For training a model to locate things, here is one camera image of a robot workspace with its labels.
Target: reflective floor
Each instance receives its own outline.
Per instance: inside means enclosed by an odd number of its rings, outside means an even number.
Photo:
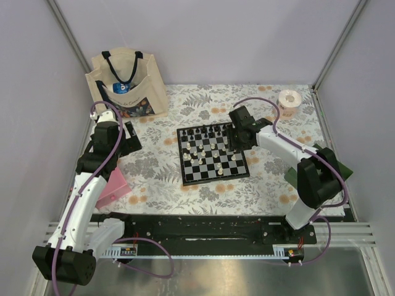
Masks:
[[[319,251],[309,249],[308,257]],[[133,266],[166,274],[166,260],[135,260]],[[177,260],[170,280],[156,279],[111,260],[99,260],[92,281],[77,287],[74,296],[269,296],[269,295],[374,295],[362,255],[357,249],[329,249],[318,262],[307,266],[272,266],[257,260]],[[59,284],[62,295],[71,286]],[[45,296],[54,295],[49,282]]]

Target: floor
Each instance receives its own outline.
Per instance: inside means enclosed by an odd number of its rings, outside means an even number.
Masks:
[[[254,147],[246,151],[250,177],[183,186],[177,128],[229,122],[233,104],[246,97],[276,102],[278,93],[293,89],[302,96],[296,116],[279,122],[279,130],[299,142],[325,146],[307,85],[168,85],[169,113],[162,118],[130,118],[143,149],[121,158],[132,192],[95,213],[122,212],[174,215],[285,215],[299,198],[284,180],[289,165],[273,153]],[[274,120],[274,110],[261,101],[245,106],[256,119]],[[343,208],[323,211],[344,215]]]
[[[321,251],[307,250],[307,258]],[[77,287],[74,296],[370,296],[374,295],[358,249],[329,249],[309,266],[272,266],[257,260],[177,260],[170,280],[156,279],[125,268],[111,260],[99,260],[92,281]],[[166,274],[166,260],[136,260],[130,263],[154,273]],[[62,295],[70,285],[60,283]],[[52,296],[49,282],[45,296]]]

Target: table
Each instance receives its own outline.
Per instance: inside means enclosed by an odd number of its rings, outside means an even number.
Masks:
[[[131,118],[143,149],[118,161],[132,192],[95,209],[94,213],[173,215],[285,215],[299,198],[284,180],[289,165],[260,147],[245,151],[250,177],[182,186],[177,128],[229,122],[229,111],[245,97],[276,102],[283,89],[293,89],[303,103],[296,116],[279,121],[278,129],[304,144],[326,146],[307,85],[168,85],[168,117]],[[273,107],[261,101],[244,105],[256,119],[275,118]],[[338,202],[340,196],[332,202]],[[325,215],[343,216],[340,208]]]

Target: white wall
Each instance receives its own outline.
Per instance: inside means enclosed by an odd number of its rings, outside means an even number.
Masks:
[[[57,0],[87,60],[128,46],[166,83],[309,83],[358,0]]]
[[[395,282],[395,1],[370,1],[318,90],[358,217]]]
[[[91,97],[43,0],[0,3],[0,287],[26,295],[35,245],[57,219]]]

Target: beige tote bag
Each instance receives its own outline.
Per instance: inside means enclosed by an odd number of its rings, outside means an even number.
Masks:
[[[116,106],[123,117],[167,116],[166,88],[152,54],[120,47],[92,58],[94,70],[86,74],[93,101]],[[125,93],[113,90],[128,89]],[[104,104],[96,111],[105,111]]]

